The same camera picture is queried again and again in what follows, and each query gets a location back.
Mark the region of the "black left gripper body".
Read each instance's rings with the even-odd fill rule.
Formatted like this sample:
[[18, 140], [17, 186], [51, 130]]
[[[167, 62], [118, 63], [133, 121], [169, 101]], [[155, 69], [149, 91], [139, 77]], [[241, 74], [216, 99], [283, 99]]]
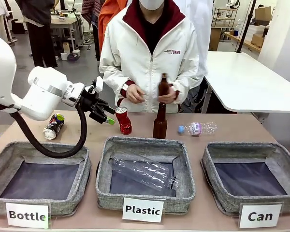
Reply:
[[105, 110], [109, 108], [106, 101], [99, 98], [99, 93], [95, 91], [93, 85], [85, 87], [81, 94], [81, 109], [89, 112], [89, 117], [100, 124], [109, 123]]

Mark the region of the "person's right hand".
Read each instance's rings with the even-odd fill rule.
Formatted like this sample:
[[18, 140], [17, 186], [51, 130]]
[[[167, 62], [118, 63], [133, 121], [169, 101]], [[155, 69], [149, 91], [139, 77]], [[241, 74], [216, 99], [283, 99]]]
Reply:
[[126, 90], [127, 99], [134, 104], [145, 102], [144, 95], [145, 93], [136, 84], [129, 85]]

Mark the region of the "person's left hand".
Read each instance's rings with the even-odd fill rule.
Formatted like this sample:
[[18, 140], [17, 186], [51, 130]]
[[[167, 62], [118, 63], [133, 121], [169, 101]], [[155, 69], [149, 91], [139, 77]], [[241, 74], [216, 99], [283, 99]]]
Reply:
[[169, 84], [168, 90], [166, 90], [166, 87], [159, 90], [158, 101], [165, 104], [174, 103], [178, 97], [178, 93], [179, 92], [173, 88], [173, 84]]

